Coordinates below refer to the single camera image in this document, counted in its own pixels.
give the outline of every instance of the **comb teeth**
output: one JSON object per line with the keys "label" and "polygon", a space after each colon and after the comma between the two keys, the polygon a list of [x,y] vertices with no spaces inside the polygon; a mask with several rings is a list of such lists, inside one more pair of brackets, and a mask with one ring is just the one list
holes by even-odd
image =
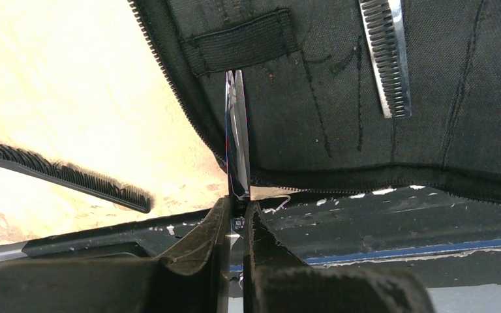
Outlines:
{"label": "comb teeth", "polygon": [[0,167],[65,186],[101,199],[148,213],[152,201],[148,192],[133,186],[120,188],[116,180],[66,166],[51,163],[43,156],[0,144]]}
{"label": "comb teeth", "polygon": [[385,118],[410,117],[410,82],[400,0],[359,0]]}

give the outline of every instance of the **scissor blade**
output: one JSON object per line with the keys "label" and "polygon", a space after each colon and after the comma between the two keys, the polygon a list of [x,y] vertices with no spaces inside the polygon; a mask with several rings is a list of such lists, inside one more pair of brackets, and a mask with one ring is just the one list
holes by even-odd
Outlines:
{"label": "scissor blade", "polygon": [[230,197],[236,202],[248,203],[251,200],[251,165],[241,70],[226,73],[226,156]]}

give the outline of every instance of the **wooden table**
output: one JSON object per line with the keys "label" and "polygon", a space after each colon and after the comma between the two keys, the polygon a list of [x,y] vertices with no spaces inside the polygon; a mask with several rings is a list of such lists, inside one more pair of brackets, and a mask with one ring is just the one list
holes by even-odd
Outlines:
{"label": "wooden table", "polygon": [[0,245],[205,209],[227,193],[125,0],[0,0],[0,142],[155,199],[144,215],[0,168]]}

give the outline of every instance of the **zipper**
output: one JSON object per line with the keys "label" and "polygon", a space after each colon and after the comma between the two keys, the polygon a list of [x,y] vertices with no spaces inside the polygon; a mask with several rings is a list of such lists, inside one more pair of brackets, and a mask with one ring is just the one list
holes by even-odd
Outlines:
{"label": "zipper", "polygon": [[187,108],[185,107],[183,101],[181,101],[181,96],[179,95],[179,92],[177,91],[174,82],[172,81],[172,77],[170,76],[170,73],[168,72],[168,69],[162,64],[162,60],[160,59],[160,53],[155,46],[154,42],[152,41],[151,37],[149,36],[149,31],[147,30],[147,27],[145,26],[145,23],[141,20],[141,16],[139,13],[139,9],[137,8],[137,5],[135,4],[134,0],[127,0],[128,4],[131,8],[131,11],[133,12],[136,21],[139,25],[139,28],[141,29],[141,32],[143,33],[143,36],[145,37],[145,41],[147,42],[147,45],[149,45],[149,48],[151,48],[151,53],[153,54],[153,57],[155,57],[155,61],[159,64],[160,70],[166,77],[166,81],[168,82],[168,85],[170,86],[170,89],[174,93],[175,99],[177,100],[177,103],[179,106],[181,106],[181,109],[183,110],[183,113],[185,114],[185,117],[187,120],[189,120],[189,123],[191,124],[191,127],[195,130],[197,135],[200,137],[200,139],[204,142],[204,144],[208,147],[210,151],[219,159],[223,160],[226,162],[226,156],[225,155],[219,155],[213,147],[210,145],[210,143],[205,140],[204,135],[202,132],[198,130],[198,128],[195,125],[194,119],[192,118],[191,114],[187,111]]}
{"label": "zipper", "polygon": [[[192,115],[188,112],[187,107],[185,106],[185,104],[181,100],[181,96],[180,96],[179,92],[177,91],[177,89],[174,85],[174,82],[172,81],[172,77],[170,76],[168,69],[162,63],[162,60],[160,58],[160,53],[159,53],[157,47],[155,46],[153,40],[151,39],[149,32],[147,30],[147,27],[145,26],[145,23],[141,19],[138,7],[135,4],[135,0],[127,0],[127,1],[128,1],[128,4],[129,4],[135,18],[136,18],[136,21],[137,21],[137,23],[138,23],[138,25],[143,33],[145,41],[147,41],[147,44],[149,45],[151,52],[152,52],[153,56],[155,57],[156,62],[158,63],[160,69],[162,70],[162,73],[166,77],[168,85],[170,86],[170,89],[174,93],[175,98],[177,100],[177,103],[179,104],[179,106],[181,106],[181,109],[183,110],[185,117],[189,120],[191,127],[195,130],[197,135],[205,143],[205,145],[208,147],[208,149],[210,149],[210,151],[212,151],[214,156],[219,158],[220,160],[222,160],[225,163],[226,162],[226,155],[225,154],[221,155],[220,153],[217,153],[214,150],[214,148],[210,145],[210,143],[205,139],[202,132],[199,131],[198,127],[196,126],[196,124],[194,122]],[[385,188],[387,186],[421,185],[421,186],[429,186],[432,188],[436,188],[438,190],[441,190],[441,191],[443,191],[451,196],[455,196],[457,198],[462,198],[462,199],[466,199],[466,200],[470,200],[470,201],[476,201],[476,202],[487,203],[487,204],[492,204],[492,205],[501,205],[501,203],[497,203],[497,202],[493,202],[493,201],[479,200],[478,198],[491,198],[491,197],[485,197],[485,195],[483,195],[483,194],[474,196],[473,198],[458,196],[452,192],[444,191],[444,189],[447,189],[446,186],[436,184],[436,183],[427,183],[425,181],[409,181],[409,180],[386,181],[383,183],[369,185],[369,186],[366,186],[365,188],[362,188],[362,189],[358,189],[355,186],[349,186],[349,188],[337,188],[337,189],[313,189],[313,188],[306,189],[306,188],[296,188],[296,187],[290,187],[290,186],[275,185],[275,184],[272,184],[270,182],[264,181],[263,179],[261,179],[257,176],[254,176],[252,174],[250,175],[250,178],[251,178],[251,182],[254,185],[262,185],[262,186],[268,186],[268,187],[281,188],[281,189],[285,189],[285,190],[293,191],[293,192],[310,192],[310,193],[317,193],[317,194],[345,194],[345,195],[349,195],[349,196],[354,195],[354,194],[363,194],[363,193],[367,194],[367,193],[373,192],[375,190]]]}

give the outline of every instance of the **black fabric case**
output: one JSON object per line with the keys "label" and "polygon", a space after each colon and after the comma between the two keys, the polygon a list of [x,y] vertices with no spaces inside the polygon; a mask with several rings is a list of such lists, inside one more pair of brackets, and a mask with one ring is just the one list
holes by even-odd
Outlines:
{"label": "black fabric case", "polygon": [[429,185],[501,203],[501,1],[402,0],[412,116],[381,112],[358,0],[133,0],[197,133],[225,160],[242,69],[255,183]]}

